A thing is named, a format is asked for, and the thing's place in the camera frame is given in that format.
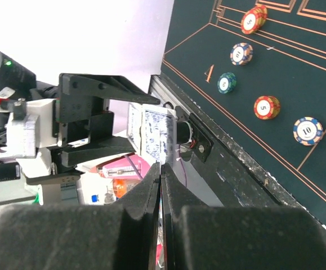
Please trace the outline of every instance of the green poker chip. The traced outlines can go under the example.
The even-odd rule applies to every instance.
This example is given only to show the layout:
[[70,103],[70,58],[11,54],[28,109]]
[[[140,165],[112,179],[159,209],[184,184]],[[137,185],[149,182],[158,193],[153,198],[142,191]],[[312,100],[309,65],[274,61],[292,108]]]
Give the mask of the green poker chip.
[[231,92],[236,86],[236,77],[232,72],[224,73],[219,77],[218,90],[222,94]]

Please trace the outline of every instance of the black bracket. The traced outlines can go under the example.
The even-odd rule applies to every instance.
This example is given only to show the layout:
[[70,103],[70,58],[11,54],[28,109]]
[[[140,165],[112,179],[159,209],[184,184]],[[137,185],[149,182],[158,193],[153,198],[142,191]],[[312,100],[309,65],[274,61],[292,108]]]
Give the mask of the black bracket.
[[135,152],[135,149],[128,139],[110,136],[83,146],[62,148],[61,164],[70,168],[89,160],[132,152]]
[[12,113],[14,120],[24,120],[26,117],[26,100],[24,98],[18,100],[3,100],[0,107]]
[[60,91],[66,95],[92,96],[141,104],[160,104],[160,100],[123,76],[60,74]]
[[188,121],[193,130],[193,152],[196,154],[199,160],[206,162],[210,152],[212,151],[213,142],[203,132],[201,126],[204,126],[203,122],[198,119],[195,114],[188,115],[180,106],[175,107],[177,117],[179,121]]

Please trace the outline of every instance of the blue poker chip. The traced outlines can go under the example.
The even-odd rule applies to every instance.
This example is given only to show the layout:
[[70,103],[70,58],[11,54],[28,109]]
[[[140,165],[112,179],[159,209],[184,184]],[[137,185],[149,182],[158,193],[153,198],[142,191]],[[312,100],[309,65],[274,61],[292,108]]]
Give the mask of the blue poker chip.
[[253,57],[253,47],[248,43],[238,43],[230,52],[230,60],[233,65],[242,66],[250,62]]
[[293,127],[293,135],[297,142],[305,146],[317,144],[323,138],[323,126],[313,117],[298,119]]
[[222,94],[231,92],[236,86],[236,77],[232,72],[224,73],[219,77],[218,90]]

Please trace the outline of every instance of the screw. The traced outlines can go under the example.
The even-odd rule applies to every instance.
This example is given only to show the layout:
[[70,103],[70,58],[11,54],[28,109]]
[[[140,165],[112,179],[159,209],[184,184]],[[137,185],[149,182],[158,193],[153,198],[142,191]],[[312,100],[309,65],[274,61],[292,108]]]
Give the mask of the screw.
[[203,145],[199,145],[198,149],[200,153],[203,153],[206,150]]

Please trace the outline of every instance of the poker chip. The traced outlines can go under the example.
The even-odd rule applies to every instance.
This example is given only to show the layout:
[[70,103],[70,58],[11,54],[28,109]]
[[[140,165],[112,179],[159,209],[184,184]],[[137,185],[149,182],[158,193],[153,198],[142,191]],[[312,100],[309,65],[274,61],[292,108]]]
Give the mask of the poker chip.
[[244,34],[253,34],[264,23],[264,11],[260,7],[249,10],[242,18],[241,29]]
[[262,27],[264,25],[264,23],[266,22],[266,18],[268,17],[268,9],[263,4],[260,4],[257,7],[259,7],[261,9],[261,11],[263,12],[263,23],[260,26],[260,27]]
[[236,86],[236,77],[232,72],[224,73],[219,77],[218,90],[222,94],[231,92]]
[[261,96],[254,103],[254,113],[262,120],[270,120],[278,116],[280,102],[273,96]]
[[243,66],[250,62],[253,57],[253,47],[248,43],[238,43],[230,52],[230,61],[233,65]]
[[302,145],[315,145],[323,137],[323,126],[315,118],[306,116],[295,122],[293,135]]

